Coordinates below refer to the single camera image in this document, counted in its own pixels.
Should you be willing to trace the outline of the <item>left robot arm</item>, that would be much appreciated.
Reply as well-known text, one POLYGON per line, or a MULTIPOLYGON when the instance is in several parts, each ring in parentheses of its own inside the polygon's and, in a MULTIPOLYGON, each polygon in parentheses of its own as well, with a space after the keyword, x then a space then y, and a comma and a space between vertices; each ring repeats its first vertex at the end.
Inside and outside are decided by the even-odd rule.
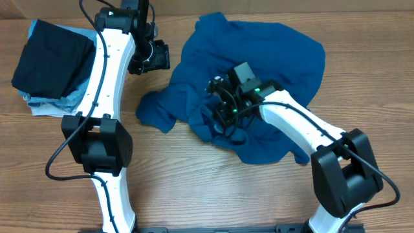
POLYGON ((128 73, 141 75, 170 68, 169 47, 157 40, 148 0, 107 3, 91 20, 97 32, 96 55, 85 95, 75 115, 62 118, 61 130, 80 179, 91 179, 103 215, 101 232, 138 232, 127 187, 133 139, 120 120, 128 73))

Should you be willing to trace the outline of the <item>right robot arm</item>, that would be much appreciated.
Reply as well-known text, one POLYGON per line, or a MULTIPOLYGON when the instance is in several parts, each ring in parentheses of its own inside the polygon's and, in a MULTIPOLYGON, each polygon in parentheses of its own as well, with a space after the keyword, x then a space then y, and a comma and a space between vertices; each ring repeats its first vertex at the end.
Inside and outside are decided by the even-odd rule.
POLYGON ((350 219, 383 189, 369 139, 359 129, 332 126, 297 103, 281 84, 262 82, 249 64, 208 82, 206 92, 221 103, 214 117, 235 133, 252 115, 278 128, 310 158, 314 193, 320 203, 304 224, 279 225, 278 232, 364 232, 350 219))

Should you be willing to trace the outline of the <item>blue polo shirt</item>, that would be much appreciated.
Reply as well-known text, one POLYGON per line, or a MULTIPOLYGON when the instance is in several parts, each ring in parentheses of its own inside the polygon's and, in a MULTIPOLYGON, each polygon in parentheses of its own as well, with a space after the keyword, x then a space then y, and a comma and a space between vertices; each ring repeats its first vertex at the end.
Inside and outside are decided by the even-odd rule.
POLYGON ((280 83, 297 103, 307 106, 320 88, 325 51, 319 42, 281 23, 229 21, 222 13, 202 16, 169 85, 142 97, 137 119, 163 133, 176 121, 186 122, 202 141, 236 152, 246 164, 278 162, 288 152, 298 164, 307 164, 309 157, 299 146, 261 120, 222 131, 214 119, 219 99, 206 92, 208 82, 242 62, 261 81, 280 83))

